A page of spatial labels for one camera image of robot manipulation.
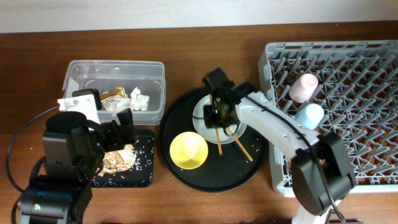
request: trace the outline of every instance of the brown wooden surface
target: brown wooden surface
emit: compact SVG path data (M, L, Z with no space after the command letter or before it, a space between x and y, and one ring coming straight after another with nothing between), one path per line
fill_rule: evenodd
M6 147L26 121L57 104L72 60L163 62L168 107L217 67L236 83L249 80L259 87L257 61L269 42L382 39L398 39L397 22L0 34L0 223L9 223L19 196L5 174ZM12 174L23 188L44 154L41 137L48 117L27 128L13 149ZM150 187L93 189L93 195L85 223L274 223L292 218L299 205L273 191L268 164L242 187L209 194L175 180L158 155ZM339 207L348 219L397 223L397 202L398 194L349 195Z

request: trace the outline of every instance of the wire rack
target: wire rack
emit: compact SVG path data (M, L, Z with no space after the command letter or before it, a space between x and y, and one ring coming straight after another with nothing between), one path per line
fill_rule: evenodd
M259 61L261 89L294 116L317 103L325 116L317 129L345 142L358 181L353 193L398 192L398 42L268 44ZM319 86L304 103L288 100L291 85L312 73ZM293 196L290 164L270 146L274 190Z

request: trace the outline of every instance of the chopstick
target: chopstick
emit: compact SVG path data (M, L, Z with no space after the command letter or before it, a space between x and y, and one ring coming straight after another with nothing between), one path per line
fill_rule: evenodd
M247 150L245 150L245 148L243 147L243 145L241 144L241 142L238 140L238 138L235 136L235 134L231 131L230 128L227 128L228 132L230 135L232 135L232 137L235 139L236 143L238 144L238 146L242 149L243 153L248 157L248 159L250 160L250 162L253 162L253 158L249 155L249 153L247 152Z
M209 94L209 97L210 97L210 103L213 105L213 99L211 97L211 94ZM223 150L221 149L221 142L220 142L220 135L218 134L218 128L216 128L216 137L217 137L218 153L222 156Z

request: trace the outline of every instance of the black round tray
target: black round tray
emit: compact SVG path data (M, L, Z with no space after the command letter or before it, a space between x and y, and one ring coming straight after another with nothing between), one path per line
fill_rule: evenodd
M160 123L160 158L177 180L191 188L206 192L231 190L256 174L264 163L264 155L268 149L268 141L249 126L239 140L253 158L253 162L249 161L235 142L222 145L222 156L218 153L217 144L207 142L209 152L206 161L192 170L181 169L170 156L170 145L177 135L186 131L196 132L192 123L192 111L206 95L204 89L191 91L181 96L167 110Z

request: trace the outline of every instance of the black mat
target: black mat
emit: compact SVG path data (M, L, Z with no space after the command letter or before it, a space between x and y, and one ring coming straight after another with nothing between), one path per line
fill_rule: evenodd
M209 153L206 161L192 170L179 168L170 157L170 145L177 135L186 131L196 132L192 123L192 111L206 95L204 89L187 93L166 112L160 124L160 157L170 173L189 187L207 192L231 190L247 182L259 170L268 148L268 141L249 126L239 140L253 162L249 161L235 142L222 145L222 156L218 153L217 144L207 142Z
M137 142L134 150L136 162L131 169L115 174L95 176L91 187L148 187L152 183L154 170L155 134L151 130L136 130Z

